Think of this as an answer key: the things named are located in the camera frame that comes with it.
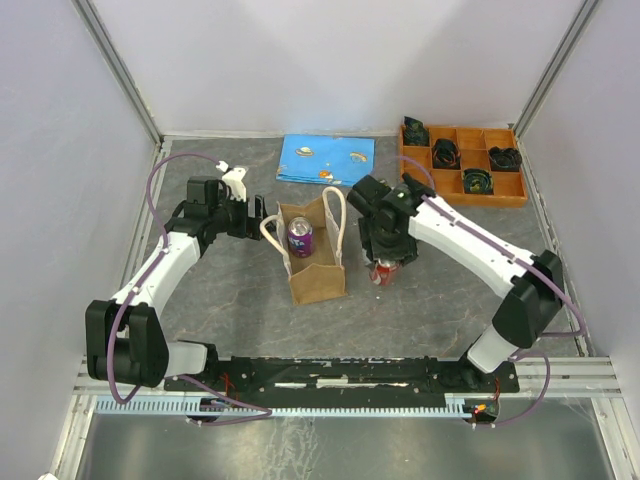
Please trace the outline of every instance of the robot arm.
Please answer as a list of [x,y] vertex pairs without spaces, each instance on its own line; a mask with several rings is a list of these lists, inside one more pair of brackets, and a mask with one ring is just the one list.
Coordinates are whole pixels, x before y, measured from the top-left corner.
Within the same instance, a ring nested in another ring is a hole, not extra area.
[[[463,361],[483,373],[493,372],[517,350],[530,348],[562,308],[549,287],[514,263],[513,257],[541,271],[560,290],[564,285],[562,264],[550,251],[536,256],[510,245],[466,219],[410,175],[404,174],[403,179],[404,183],[392,189],[366,176],[347,196],[364,215],[359,229],[366,256],[374,262],[392,260],[406,265],[417,257],[416,240],[420,240],[478,275],[503,301],[492,325],[465,353]],[[511,257],[482,237],[503,247]]]
[[[107,342],[115,316],[125,299],[135,295],[125,310],[121,330],[128,338],[116,339],[114,376],[119,383],[154,387],[166,376],[201,372],[207,347],[189,342],[165,341],[158,321],[169,297],[184,274],[202,257],[216,236],[259,240],[260,222],[267,216],[262,197],[255,197],[254,216],[249,215],[246,169],[228,169],[222,179],[191,177],[187,199],[176,208],[165,228],[168,243],[158,245],[140,271],[109,301],[95,300],[85,314],[89,375],[107,379]],[[149,273],[149,267],[155,268]]]

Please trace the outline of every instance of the white wall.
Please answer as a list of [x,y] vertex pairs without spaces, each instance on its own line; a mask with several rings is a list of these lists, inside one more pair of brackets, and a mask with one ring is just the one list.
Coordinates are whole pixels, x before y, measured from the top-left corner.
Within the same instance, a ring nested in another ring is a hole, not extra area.
[[602,2],[524,146],[640,432],[640,2]]
[[581,0],[94,0],[163,132],[517,120]]
[[69,0],[0,5],[0,477],[49,469],[153,145]]

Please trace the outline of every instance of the purple soda can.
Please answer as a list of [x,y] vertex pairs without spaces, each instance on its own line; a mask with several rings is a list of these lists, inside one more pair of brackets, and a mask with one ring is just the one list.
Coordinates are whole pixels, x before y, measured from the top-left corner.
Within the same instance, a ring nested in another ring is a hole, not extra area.
[[289,251],[296,257],[305,258],[313,253],[313,227],[304,217],[296,217],[287,229]]

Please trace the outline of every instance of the blue mat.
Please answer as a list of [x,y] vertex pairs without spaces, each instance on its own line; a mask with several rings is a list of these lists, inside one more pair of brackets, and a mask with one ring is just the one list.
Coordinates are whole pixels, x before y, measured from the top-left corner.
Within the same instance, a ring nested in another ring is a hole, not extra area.
[[285,135],[276,178],[352,187],[373,170],[374,144],[368,138]]

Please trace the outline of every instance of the gray floor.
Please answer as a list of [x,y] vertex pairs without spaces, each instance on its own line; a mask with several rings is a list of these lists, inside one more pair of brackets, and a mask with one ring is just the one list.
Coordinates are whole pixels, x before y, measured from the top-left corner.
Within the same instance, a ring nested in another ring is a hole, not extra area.
[[[526,405],[503,400],[501,409]],[[547,400],[496,430],[462,420],[274,418],[198,428],[96,415],[78,480],[613,479],[589,399]]]
[[[268,211],[276,202],[306,204],[322,186],[275,180],[281,138],[174,141],[171,153],[200,152],[231,165],[249,166],[249,194],[262,194]],[[374,174],[397,180],[394,137],[376,139]],[[179,159],[167,166],[159,210],[168,219],[184,199],[192,175],[215,175],[209,162]],[[544,241],[531,202],[521,209],[464,207],[471,220],[510,243],[533,252]],[[490,324],[500,300],[471,272],[437,249],[420,245],[420,258],[394,285],[375,287],[361,260],[357,212],[349,207],[344,246],[347,297],[295,307],[280,256],[266,242],[220,236],[187,273],[161,319],[170,340],[215,343],[221,355],[424,356],[461,355]],[[152,230],[147,251],[155,246]],[[550,328],[568,328],[558,315]],[[540,347],[554,356],[575,356],[571,339]]]

